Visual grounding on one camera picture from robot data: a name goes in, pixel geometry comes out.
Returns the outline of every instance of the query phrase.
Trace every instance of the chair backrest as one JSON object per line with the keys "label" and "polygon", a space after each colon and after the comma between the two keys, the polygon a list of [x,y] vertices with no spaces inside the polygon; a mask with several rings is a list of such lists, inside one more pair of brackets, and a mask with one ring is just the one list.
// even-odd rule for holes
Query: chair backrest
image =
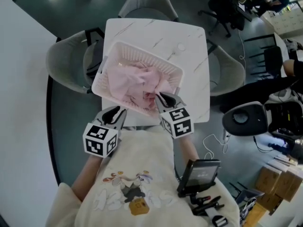
{"label": "chair backrest", "polygon": [[[72,65],[74,63],[72,56],[84,40],[86,40],[85,31],[81,31],[52,45],[46,56],[46,68],[49,75],[63,86],[80,93],[87,93],[89,89],[85,88],[84,84],[80,85],[75,78],[77,68]],[[83,76],[82,60],[77,61],[81,63],[79,73]]]}
{"label": "chair backrest", "polygon": [[125,17],[131,11],[141,8],[158,10],[166,15],[171,21],[178,22],[178,15],[170,0],[126,0],[118,16]]}
{"label": "chair backrest", "polygon": [[213,51],[220,64],[220,81],[210,96],[232,92],[244,84],[245,70],[242,64],[227,54],[220,46]]}

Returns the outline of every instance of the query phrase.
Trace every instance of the white table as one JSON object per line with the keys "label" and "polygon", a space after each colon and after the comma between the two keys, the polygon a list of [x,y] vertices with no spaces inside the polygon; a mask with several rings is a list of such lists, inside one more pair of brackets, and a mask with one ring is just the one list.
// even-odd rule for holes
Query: white table
{"label": "white table", "polygon": [[[116,41],[123,41],[169,60],[184,70],[179,96],[194,122],[209,120],[209,71],[204,29],[197,26],[141,18],[113,18],[106,24],[103,56]],[[185,51],[173,54],[179,44]],[[102,108],[116,105],[102,99]],[[158,125],[159,120],[128,110],[124,126]]]}
{"label": "white table", "polygon": [[[286,44],[284,43],[283,39],[274,33],[276,45],[280,47],[283,61],[289,60],[288,50]],[[281,77],[285,78],[287,75],[285,74],[284,67],[281,67]]]}

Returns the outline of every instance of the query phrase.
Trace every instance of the cartoon print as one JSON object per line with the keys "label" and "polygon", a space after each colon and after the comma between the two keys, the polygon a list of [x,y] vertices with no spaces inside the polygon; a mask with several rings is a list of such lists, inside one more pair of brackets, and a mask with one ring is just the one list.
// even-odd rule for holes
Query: cartoon print
{"label": "cartoon print", "polygon": [[108,209],[113,210],[120,208],[122,203],[129,203],[129,209],[133,215],[146,214],[149,211],[149,206],[146,203],[144,197],[145,193],[142,191],[142,182],[150,183],[152,176],[148,171],[143,171],[143,173],[138,173],[134,178],[128,178],[123,175],[122,171],[117,172],[117,174],[112,173],[112,177],[106,177],[103,179],[104,183],[112,183],[113,186],[120,186],[121,193],[125,197],[124,202],[119,201],[122,197],[119,194],[108,198],[107,204],[109,204]]}

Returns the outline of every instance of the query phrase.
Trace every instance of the plastic basket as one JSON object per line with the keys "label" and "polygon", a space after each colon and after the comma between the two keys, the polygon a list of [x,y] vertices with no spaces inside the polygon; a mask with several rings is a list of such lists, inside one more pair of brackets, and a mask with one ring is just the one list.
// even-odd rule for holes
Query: plastic basket
{"label": "plastic basket", "polygon": [[143,61],[149,66],[158,68],[158,70],[169,75],[168,82],[171,86],[175,88],[181,87],[183,70],[180,67],[130,44],[116,42],[113,44],[108,56],[103,58],[91,89],[94,94],[119,104],[122,107],[135,110],[151,117],[158,117],[159,112],[157,109],[149,110],[141,108],[132,102],[129,103],[118,100],[110,94],[108,88],[107,68],[110,66],[116,66],[119,63],[130,64],[130,62],[136,61]]}

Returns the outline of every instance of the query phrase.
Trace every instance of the dark floor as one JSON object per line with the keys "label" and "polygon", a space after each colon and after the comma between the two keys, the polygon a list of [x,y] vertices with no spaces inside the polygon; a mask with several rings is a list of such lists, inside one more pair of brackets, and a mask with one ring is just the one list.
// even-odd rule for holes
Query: dark floor
{"label": "dark floor", "polygon": [[[206,15],[201,17],[197,15],[200,9],[209,10],[208,1],[171,0],[171,3],[178,13],[181,23],[200,26],[208,31],[214,25],[215,20]],[[104,31],[107,19],[117,17],[124,2],[125,0],[16,0],[24,11],[55,36],[61,38],[93,27],[100,27]],[[273,33],[273,29],[259,18],[254,18],[251,23],[248,21],[245,23],[244,31],[240,32],[243,40]],[[220,45],[230,56],[239,60],[239,56],[243,55],[242,44],[238,31],[231,30],[231,33],[232,37],[226,39],[226,32],[219,25],[213,36],[209,38]],[[263,40],[246,44],[246,56],[257,54],[260,46],[271,43]],[[258,70],[255,68],[257,60],[257,58],[255,60],[246,58],[247,82],[255,80],[250,73]],[[83,151],[82,133],[86,124],[100,109],[101,100],[97,96],[81,95],[54,82],[52,123],[55,157],[60,178],[67,184],[74,181],[87,158]],[[211,109],[210,121],[195,125],[194,142],[201,158],[206,153],[202,145],[202,139],[205,136],[214,133],[222,140],[221,118],[222,114]],[[261,147],[265,147],[264,145],[272,141],[270,136],[261,136],[257,140],[261,140],[259,143]],[[268,154],[258,152],[252,137],[232,137],[229,150],[225,155],[222,153],[222,147],[214,139],[208,139],[207,145],[214,151],[215,158],[222,160],[219,178],[226,186],[228,186],[228,182],[236,181],[251,184],[261,166],[276,154],[275,151]],[[180,151],[177,147],[175,149],[176,166],[178,171],[182,172],[184,165]]]}

